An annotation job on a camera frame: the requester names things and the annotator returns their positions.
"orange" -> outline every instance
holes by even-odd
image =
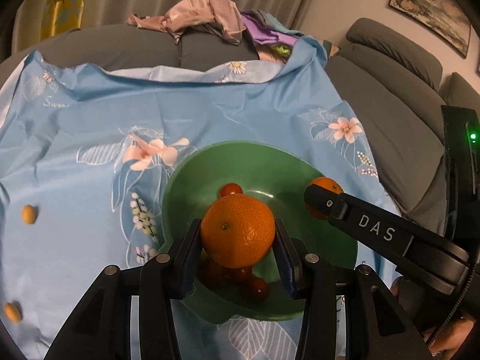
[[[331,178],[328,178],[328,177],[317,177],[317,178],[314,178],[312,181],[310,181],[310,183],[308,184],[309,185],[312,185],[312,184],[316,184],[320,187],[323,187],[325,188],[326,190],[329,190],[329,191],[332,191],[332,192],[335,192],[337,194],[340,194],[343,192],[343,189],[341,186],[339,186],[339,184],[335,181],[335,180],[332,180]],[[315,218],[317,219],[321,219],[321,220],[327,220],[328,219],[328,216],[322,214],[321,212],[313,209],[312,207],[310,206],[307,206],[307,210],[308,212],[310,213],[310,215],[314,216]]]
[[[200,225],[205,251],[217,264],[232,269],[263,259],[274,237],[275,219],[268,206],[238,193],[215,200]]]

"landscape painting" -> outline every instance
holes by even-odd
[[[455,0],[390,0],[390,6],[422,23],[467,57],[471,25]]]

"gray sofa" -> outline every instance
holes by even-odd
[[[446,179],[441,104],[480,108],[480,96],[454,74],[445,100],[442,65],[420,46],[371,19],[357,20],[326,72],[363,124],[381,183],[402,214],[443,234]],[[86,62],[107,71],[158,65],[206,71],[231,60],[258,59],[247,36],[239,46],[200,32],[175,45],[170,35],[124,24],[70,31],[34,47],[60,67]],[[0,86],[33,48],[0,64]]]

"blue floral fabric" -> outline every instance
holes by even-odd
[[[287,64],[232,61],[206,73],[156,67],[105,73],[61,69],[30,54],[0,90],[0,300],[21,305],[6,327],[28,359],[42,359],[98,273],[144,264],[165,242],[161,201],[175,168],[225,140],[250,140],[303,158],[346,193],[397,213],[380,184],[361,120],[301,38]],[[34,226],[20,212],[39,208]],[[359,245],[390,285],[392,264]],[[345,348],[338,299],[337,352]],[[290,360],[301,319],[222,325],[173,303],[187,360]],[[132,347],[138,350],[133,313]]]

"pile of clothes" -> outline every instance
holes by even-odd
[[[297,39],[303,34],[290,30],[275,17],[261,10],[239,12],[231,0],[182,0],[165,15],[139,17],[132,14],[127,23],[167,32],[178,43],[187,28],[213,33],[232,44],[240,44],[247,31],[261,60],[285,63]]]

